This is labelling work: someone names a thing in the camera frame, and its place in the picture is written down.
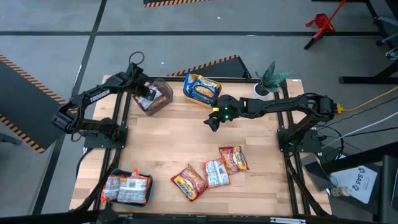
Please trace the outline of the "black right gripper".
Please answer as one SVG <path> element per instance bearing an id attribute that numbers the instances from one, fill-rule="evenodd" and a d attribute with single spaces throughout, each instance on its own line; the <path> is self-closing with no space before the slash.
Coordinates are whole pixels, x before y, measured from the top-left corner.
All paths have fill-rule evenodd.
<path id="1" fill-rule="evenodd" d="M 222 95 L 214 98 L 211 106 L 213 112 L 204 123 L 212 126 L 213 132 L 218 130 L 220 122 L 245 117 L 243 98 L 236 99 L 231 95 Z"/>

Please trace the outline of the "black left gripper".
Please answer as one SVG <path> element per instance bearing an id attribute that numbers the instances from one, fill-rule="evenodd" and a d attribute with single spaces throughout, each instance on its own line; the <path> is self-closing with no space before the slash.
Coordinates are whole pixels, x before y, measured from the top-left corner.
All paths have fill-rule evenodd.
<path id="1" fill-rule="evenodd" d="M 126 75 L 128 77 L 126 92 L 133 95 L 145 95 L 145 99 L 154 100 L 157 91 L 146 86 L 149 77 L 144 74 L 141 67 L 131 63 L 127 68 Z"/>

